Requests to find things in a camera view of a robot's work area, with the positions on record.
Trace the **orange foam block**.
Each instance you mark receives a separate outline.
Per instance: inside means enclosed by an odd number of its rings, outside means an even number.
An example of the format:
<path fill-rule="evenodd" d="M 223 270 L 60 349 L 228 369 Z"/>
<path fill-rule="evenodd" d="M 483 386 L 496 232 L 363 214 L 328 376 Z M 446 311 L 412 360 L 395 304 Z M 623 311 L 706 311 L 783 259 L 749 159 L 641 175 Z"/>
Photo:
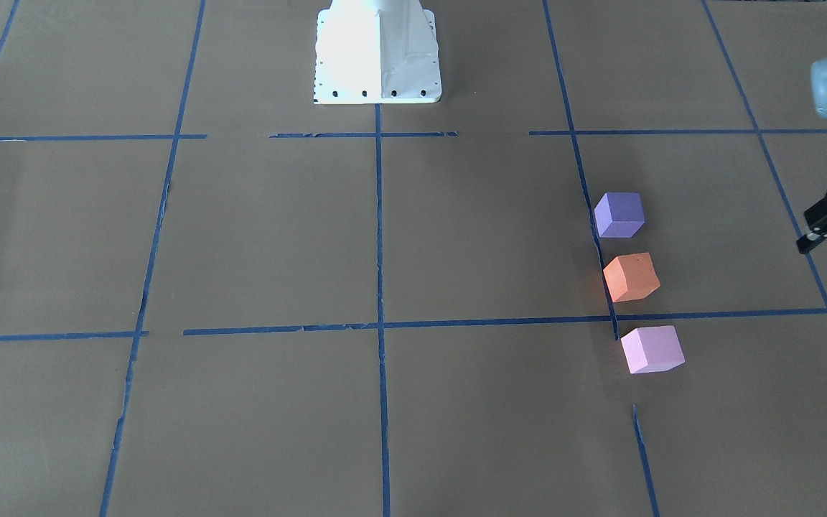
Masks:
<path fill-rule="evenodd" d="M 644 299 L 662 286 L 649 252 L 615 256 L 603 275 L 612 302 Z"/>

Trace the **purple foam block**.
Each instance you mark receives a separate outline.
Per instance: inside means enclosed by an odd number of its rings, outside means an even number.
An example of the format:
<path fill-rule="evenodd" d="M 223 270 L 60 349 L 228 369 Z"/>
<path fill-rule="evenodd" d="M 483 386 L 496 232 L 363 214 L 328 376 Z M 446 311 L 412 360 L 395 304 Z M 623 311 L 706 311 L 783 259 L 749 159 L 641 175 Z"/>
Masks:
<path fill-rule="evenodd" d="M 639 192 L 608 191 L 593 210 L 600 238 L 633 238 L 646 223 Z"/>

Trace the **pink foam block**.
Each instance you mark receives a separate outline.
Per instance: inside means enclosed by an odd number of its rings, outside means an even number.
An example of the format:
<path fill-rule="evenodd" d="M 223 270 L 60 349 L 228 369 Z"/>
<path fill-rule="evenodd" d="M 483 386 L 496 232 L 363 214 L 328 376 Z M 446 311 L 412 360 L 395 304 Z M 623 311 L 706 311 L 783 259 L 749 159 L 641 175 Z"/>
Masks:
<path fill-rule="evenodd" d="M 675 326 L 638 327 L 620 344 L 631 374 L 667 372 L 686 362 Z"/>

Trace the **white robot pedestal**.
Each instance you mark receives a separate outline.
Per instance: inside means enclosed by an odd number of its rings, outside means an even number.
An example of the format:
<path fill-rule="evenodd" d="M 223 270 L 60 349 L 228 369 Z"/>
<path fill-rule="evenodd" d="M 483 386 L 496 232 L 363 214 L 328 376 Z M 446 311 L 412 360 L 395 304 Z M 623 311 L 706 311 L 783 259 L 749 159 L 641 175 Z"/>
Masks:
<path fill-rule="evenodd" d="M 313 103 L 442 98 L 436 17 L 420 1 L 332 1 L 317 14 L 316 29 Z"/>

